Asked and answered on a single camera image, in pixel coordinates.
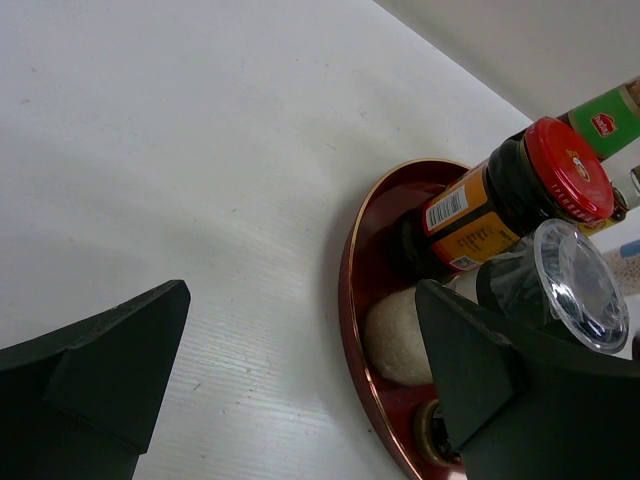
orange label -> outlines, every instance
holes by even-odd
[[[440,259],[457,270],[473,270],[520,240],[495,212],[469,222],[433,245]]]
[[[485,164],[480,164],[429,202],[423,219],[427,235],[433,235],[487,202],[482,181],[484,169]]]

white surface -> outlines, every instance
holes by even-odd
[[[376,1],[531,118],[640,75],[638,0]],[[638,164],[640,142],[607,169]]]
[[[136,480],[403,478],[342,353],[343,242],[387,169],[526,118],[369,0],[3,2],[0,55],[3,344],[184,278]]]

lacquered tray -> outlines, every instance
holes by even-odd
[[[353,383],[385,447],[407,476],[416,480],[467,477],[459,467],[436,466],[418,453],[413,416],[420,405],[437,398],[434,385],[402,387],[380,377],[366,360],[360,332],[373,304],[410,286],[386,261],[385,232],[402,213],[437,195],[467,170],[448,160],[425,158],[388,172],[360,207],[340,265],[340,329]]]

tabletop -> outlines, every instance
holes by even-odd
[[[0,6],[0,346],[192,304],[136,480],[403,478],[338,330],[359,202],[527,118],[371,0]]]

black plastic object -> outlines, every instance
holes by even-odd
[[[167,282],[0,351],[0,478],[130,479],[146,453],[190,295]]]
[[[629,480],[640,472],[640,366],[492,313],[434,281],[420,328],[470,480]]]
[[[631,343],[631,358],[640,360],[640,332],[636,332]]]

